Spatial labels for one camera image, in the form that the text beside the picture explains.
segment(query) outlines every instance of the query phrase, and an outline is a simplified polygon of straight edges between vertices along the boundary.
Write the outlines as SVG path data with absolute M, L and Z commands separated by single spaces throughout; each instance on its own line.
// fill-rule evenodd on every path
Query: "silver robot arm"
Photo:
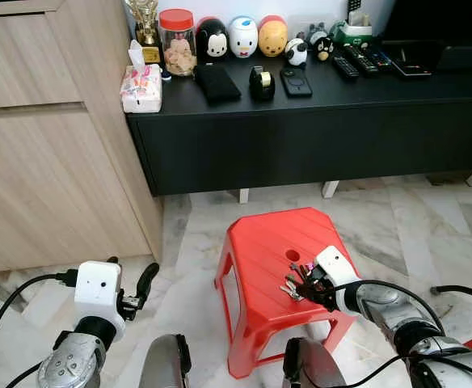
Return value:
M 99 388 L 101 371 L 112 342 L 121 340 L 125 321 L 133 320 L 146 302 L 159 266 L 149 265 L 137 282 L 135 297 L 120 287 L 121 266 L 87 261 L 78 268 L 74 304 L 77 324 L 63 331 L 53 353 L 39 367 L 39 388 Z M 184 388 L 191 368 L 183 335 L 163 335 L 150 346 L 141 376 L 141 388 Z
M 335 247 L 321 252 L 305 274 L 303 283 L 297 286 L 299 295 L 328 310 L 361 314 L 375 323 L 396 353 L 404 357 L 414 388 L 472 388 L 472 350 L 445 336 L 437 322 L 404 292 L 386 285 L 361 283 L 352 265 Z M 350 285 L 331 292 L 347 284 Z M 287 346 L 285 353 L 283 387 L 345 385 L 335 362 L 327 361 L 331 355 L 318 349 L 320 345 L 307 339 L 291 342 L 290 351 Z M 318 359 L 321 354 L 324 362 Z

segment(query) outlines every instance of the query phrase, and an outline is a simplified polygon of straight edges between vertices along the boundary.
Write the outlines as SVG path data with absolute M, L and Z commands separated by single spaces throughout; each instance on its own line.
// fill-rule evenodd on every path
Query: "trophy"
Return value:
M 157 31 L 158 0 L 124 0 L 136 21 L 136 39 L 142 46 L 145 63 L 161 62 L 161 43 Z

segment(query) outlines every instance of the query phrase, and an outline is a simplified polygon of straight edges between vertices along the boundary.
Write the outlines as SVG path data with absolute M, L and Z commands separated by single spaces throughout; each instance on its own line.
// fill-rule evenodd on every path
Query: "black wallet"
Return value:
M 198 65 L 193 74 L 210 103 L 239 99 L 242 95 L 225 69 L 219 65 Z

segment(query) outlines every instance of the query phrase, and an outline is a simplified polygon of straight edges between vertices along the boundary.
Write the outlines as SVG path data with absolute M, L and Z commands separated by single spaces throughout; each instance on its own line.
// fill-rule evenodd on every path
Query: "cabinet drawer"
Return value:
M 0 271 L 148 253 L 85 111 L 0 116 Z
M 0 107 L 80 100 L 45 15 L 0 17 Z

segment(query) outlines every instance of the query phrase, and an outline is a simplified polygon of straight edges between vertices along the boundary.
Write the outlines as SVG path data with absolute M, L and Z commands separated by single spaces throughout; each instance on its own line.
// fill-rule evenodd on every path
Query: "cable connector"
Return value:
M 78 279 L 77 269 L 68 269 L 67 272 L 57 273 L 56 280 L 67 287 L 76 287 L 76 280 Z

